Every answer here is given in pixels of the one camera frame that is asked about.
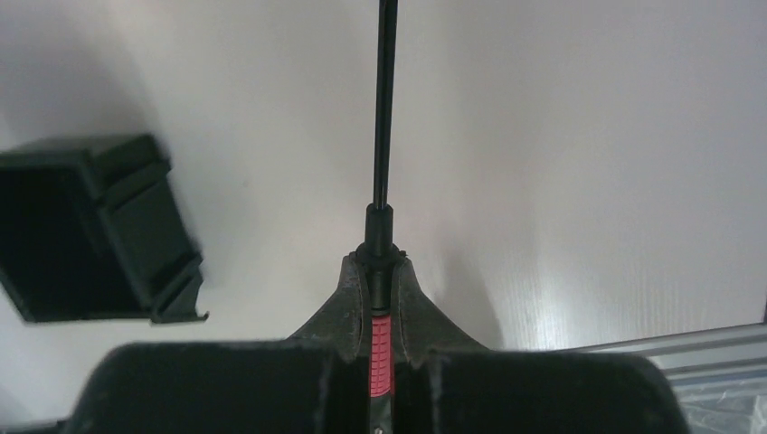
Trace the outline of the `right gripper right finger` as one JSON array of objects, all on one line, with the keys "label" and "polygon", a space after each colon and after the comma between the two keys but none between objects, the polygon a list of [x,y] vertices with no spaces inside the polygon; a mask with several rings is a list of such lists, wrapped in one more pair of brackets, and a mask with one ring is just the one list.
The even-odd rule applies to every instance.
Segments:
[{"label": "right gripper right finger", "polygon": [[396,364],[418,366],[434,352],[483,352],[487,349],[426,296],[412,261],[405,256],[393,272],[391,319]]}]

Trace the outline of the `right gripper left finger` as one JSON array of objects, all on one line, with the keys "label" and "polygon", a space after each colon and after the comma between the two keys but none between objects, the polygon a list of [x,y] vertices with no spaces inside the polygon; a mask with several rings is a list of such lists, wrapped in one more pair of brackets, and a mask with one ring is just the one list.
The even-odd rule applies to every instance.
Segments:
[{"label": "right gripper left finger", "polygon": [[346,362],[354,361],[363,352],[364,276],[355,254],[343,257],[335,291],[289,339],[321,343]]}]

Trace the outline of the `red handled screwdriver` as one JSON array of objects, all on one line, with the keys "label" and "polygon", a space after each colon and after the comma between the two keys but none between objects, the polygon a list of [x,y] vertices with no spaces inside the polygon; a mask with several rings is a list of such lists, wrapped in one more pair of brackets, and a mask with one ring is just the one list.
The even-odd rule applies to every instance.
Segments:
[{"label": "red handled screwdriver", "polygon": [[397,0],[378,2],[373,199],[365,212],[365,241],[361,253],[371,317],[370,433],[392,433],[394,426],[392,287],[399,253],[393,245],[393,208],[388,203],[388,187],[398,5]]}]

